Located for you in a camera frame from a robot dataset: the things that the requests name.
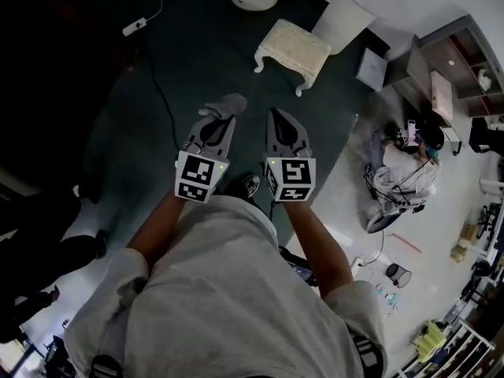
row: footstool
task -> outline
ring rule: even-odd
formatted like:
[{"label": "footstool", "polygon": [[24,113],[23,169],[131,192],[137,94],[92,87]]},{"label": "footstool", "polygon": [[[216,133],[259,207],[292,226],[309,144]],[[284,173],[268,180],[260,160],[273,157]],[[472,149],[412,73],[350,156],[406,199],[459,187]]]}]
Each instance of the footstool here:
[{"label": "footstool", "polygon": [[296,95],[311,88],[331,53],[331,47],[314,34],[285,20],[278,20],[259,45],[254,58],[255,72],[265,67],[264,56],[272,57],[282,66],[301,73],[305,82],[296,88]]}]

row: hand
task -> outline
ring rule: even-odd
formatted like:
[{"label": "hand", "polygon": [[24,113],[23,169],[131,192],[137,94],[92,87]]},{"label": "hand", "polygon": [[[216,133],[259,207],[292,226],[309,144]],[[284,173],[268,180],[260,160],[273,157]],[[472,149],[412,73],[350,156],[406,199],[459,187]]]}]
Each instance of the hand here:
[{"label": "hand", "polygon": [[56,302],[57,299],[60,298],[60,291],[58,290],[57,286],[54,286],[54,290],[52,290],[49,294],[53,299],[53,302]]}]

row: wall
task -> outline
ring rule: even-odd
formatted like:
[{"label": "wall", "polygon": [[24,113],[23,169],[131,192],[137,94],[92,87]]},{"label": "wall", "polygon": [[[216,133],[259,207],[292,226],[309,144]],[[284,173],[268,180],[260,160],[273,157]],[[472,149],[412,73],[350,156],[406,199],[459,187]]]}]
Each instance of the wall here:
[{"label": "wall", "polygon": [[407,50],[413,35],[420,38],[471,14],[504,65],[504,0],[402,0],[391,19],[377,19],[369,29],[391,46],[389,58]]}]

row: stool leg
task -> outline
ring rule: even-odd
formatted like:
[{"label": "stool leg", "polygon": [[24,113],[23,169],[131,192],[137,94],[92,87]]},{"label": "stool leg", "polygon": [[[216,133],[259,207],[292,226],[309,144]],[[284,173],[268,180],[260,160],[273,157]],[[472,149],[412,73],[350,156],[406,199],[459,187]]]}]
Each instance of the stool leg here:
[{"label": "stool leg", "polygon": [[258,50],[255,55],[254,59],[258,63],[258,66],[254,69],[255,72],[262,72],[262,69],[265,67],[265,64],[262,62],[262,58],[265,56],[263,52]]},{"label": "stool leg", "polygon": [[313,86],[313,81],[305,79],[305,82],[296,88],[296,95],[300,97],[301,91],[308,90],[308,88],[311,88],[312,86]]}]

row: floor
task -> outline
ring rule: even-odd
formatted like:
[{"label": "floor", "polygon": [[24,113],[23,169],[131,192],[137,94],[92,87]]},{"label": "floor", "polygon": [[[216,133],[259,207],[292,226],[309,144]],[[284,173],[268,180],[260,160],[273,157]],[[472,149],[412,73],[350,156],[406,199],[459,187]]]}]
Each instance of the floor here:
[{"label": "floor", "polygon": [[[341,54],[331,57],[317,82],[301,98],[294,95],[301,80],[277,63],[268,61],[261,74],[253,72],[254,51],[279,18],[311,29],[325,7],[321,0],[279,0],[264,13],[246,13],[229,0],[168,0],[165,10],[148,27],[146,40],[154,58],[157,77],[176,118],[176,137],[181,143],[198,119],[204,102],[239,92],[249,105],[240,116],[229,159],[227,177],[245,170],[260,172],[265,150],[265,115],[271,106],[293,114],[308,130],[317,157],[317,188],[314,211],[344,245],[352,262],[378,253],[381,234],[368,235],[362,227],[369,194],[361,179],[366,160],[365,141],[388,119],[400,117],[400,102],[392,92],[373,94],[356,81],[355,69],[363,49],[360,39]],[[170,137],[170,122],[150,79],[145,57],[125,73],[110,93],[87,144],[83,167],[102,185],[97,206],[86,202],[69,235],[109,231],[109,254],[79,272],[61,278],[58,302],[37,314],[24,327],[39,347],[60,334],[62,322],[71,318],[102,278],[110,254],[126,245],[132,234],[172,186],[176,150]],[[477,180],[485,161],[464,149],[453,157],[441,153],[443,171],[424,212],[401,216],[385,232],[384,251],[377,262],[361,268],[357,278],[383,284],[383,306],[389,371],[393,372],[412,353],[411,336],[422,321],[441,317],[458,297],[470,275],[469,254],[456,264],[449,258],[460,228],[477,201]],[[258,203],[269,207],[263,186]],[[281,208],[274,223],[280,241],[291,238],[291,228]],[[419,248],[421,254],[390,235],[395,233]],[[299,253],[296,239],[289,249]],[[384,277],[387,263],[396,261],[413,273],[411,282],[395,291]],[[397,292],[395,313],[384,295]]]},{"label": "floor", "polygon": [[[366,210],[372,199],[365,187],[362,169],[368,160],[365,142],[371,133],[389,120],[400,121],[400,101],[393,90],[373,94],[366,110],[355,125],[343,152],[332,169],[313,211],[322,219],[333,236],[342,244],[352,263],[364,256],[365,262],[379,255],[382,235],[368,234],[363,228]],[[410,340],[427,319],[442,317],[455,303],[471,275],[476,260],[473,253],[458,264],[450,250],[458,240],[465,219],[483,200],[478,179],[486,171],[488,155],[475,154],[462,148],[454,157],[446,144],[440,152],[441,172],[436,178],[437,192],[428,199],[424,211],[402,215],[384,230],[384,249],[378,260],[359,268],[357,280],[373,286],[381,284],[378,294],[389,366],[393,376],[415,353]],[[413,244],[421,253],[391,234]],[[303,256],[294,236],[288,244],[291,252]],[[412,272],[411,281],[402,289],[393,286],[385,276],[390,263],[398,263]],[[394,310],[386,295],[396,293]]]}]

